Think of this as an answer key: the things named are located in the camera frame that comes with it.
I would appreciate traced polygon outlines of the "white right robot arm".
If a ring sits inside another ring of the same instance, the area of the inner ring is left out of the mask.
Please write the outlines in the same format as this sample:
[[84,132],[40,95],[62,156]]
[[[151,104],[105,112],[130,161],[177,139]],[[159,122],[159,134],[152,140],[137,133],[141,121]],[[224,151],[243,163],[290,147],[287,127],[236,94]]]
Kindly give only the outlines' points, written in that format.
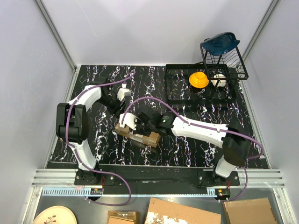
[[246,165],[251,142],[247,132],[238,122],[213,124],[176,116],[172,112],[141,112],[133,118],[133,132],[150,135],[155,132],[161,136],[173,135],[211,143],[223,151],[212,173],[213,182],[223,185],[236,167]]

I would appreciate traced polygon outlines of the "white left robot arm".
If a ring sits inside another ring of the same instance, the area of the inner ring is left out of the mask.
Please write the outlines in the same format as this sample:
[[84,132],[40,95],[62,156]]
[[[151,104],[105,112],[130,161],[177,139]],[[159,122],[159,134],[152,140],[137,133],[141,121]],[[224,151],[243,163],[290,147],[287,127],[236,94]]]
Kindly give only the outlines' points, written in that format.
[[120,88],[117,93],[110,94],[106,86],[88,85],[73,100],[57,106],[56,135],[71,148],[79,169],[86,170],[84,178],[91,185],[100,181],[101,173],[95,170],[97,161],[87,140],[89,135],[87,112],[93,104],[100,103],[112,116],[119,118],[124,112],[125,97],[130,95],[131,90],[127,88]]

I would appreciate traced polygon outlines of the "brown cardboard express box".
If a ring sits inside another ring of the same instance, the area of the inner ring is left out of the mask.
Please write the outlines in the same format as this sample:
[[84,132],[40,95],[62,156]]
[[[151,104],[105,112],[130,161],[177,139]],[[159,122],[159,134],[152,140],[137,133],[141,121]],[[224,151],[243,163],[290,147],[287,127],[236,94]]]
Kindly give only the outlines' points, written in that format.
[[145,144],[147,146],[151,146],[156,148],[158,142],[160,141],[161,136],[155,132],[152,132],[149,136],[141,135],[141,134],[133,134],[133,131],[130,131],[128,126],[125,128],[120,127],[120,123],[115,126],[115,131],[118,135],[129,138],[131,140],[137,141],[139,143]]

